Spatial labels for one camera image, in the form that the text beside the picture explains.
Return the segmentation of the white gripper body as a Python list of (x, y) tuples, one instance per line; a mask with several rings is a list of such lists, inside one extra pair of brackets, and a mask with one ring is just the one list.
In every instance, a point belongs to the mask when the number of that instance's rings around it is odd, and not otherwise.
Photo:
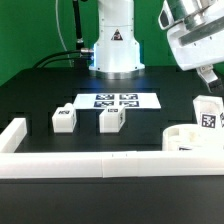
[(168, 7), (162, 7), (158, 22), (167, 29), (169, 46), (182, 70), (224, 62), (224, 6), (210, 6), (204, 18), (202, 27), (188, 31), (183, 22), (174, 24)]

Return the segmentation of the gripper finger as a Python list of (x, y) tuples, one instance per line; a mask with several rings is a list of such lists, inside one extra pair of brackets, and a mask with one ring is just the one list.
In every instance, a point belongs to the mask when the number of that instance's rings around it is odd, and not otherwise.
[(210, 93), (217, 93), (223, 89), (223, 83), (213, 71), (212, 65), (198, 67), (196, 71), (199, 77), (206, 84)]

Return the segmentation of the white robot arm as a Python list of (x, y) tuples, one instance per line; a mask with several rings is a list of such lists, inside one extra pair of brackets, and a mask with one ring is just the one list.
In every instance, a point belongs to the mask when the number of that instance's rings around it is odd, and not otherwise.
[[(106, 79), (143, 70), (134, 37), (134, 0), (98, 0), (99, 38), (89, 69)], [(196, 70), (211, 92), (223, 88), (213, 66), (224, 62), (224, 0), (163, 0), (158, 17), (178, 66)]]

